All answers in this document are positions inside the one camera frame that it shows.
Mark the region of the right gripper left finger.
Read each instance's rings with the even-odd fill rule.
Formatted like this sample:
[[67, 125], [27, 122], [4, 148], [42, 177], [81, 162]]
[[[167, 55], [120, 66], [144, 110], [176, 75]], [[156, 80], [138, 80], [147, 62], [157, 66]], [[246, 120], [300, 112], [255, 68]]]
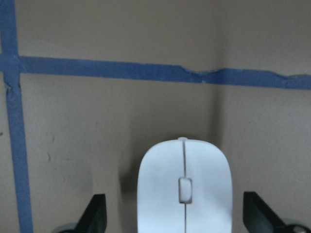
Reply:
[[107, 212], [105, 194], [93, 195], [73, 232], [104, 233], [106, 228]]

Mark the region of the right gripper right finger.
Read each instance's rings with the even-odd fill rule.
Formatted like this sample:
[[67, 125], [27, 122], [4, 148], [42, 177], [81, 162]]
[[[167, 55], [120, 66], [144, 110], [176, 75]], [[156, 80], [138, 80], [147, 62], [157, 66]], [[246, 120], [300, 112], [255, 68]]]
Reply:
[[256, 192], [244, 192], [242, 219], [249, 233], [289, 232], [287, 225]]

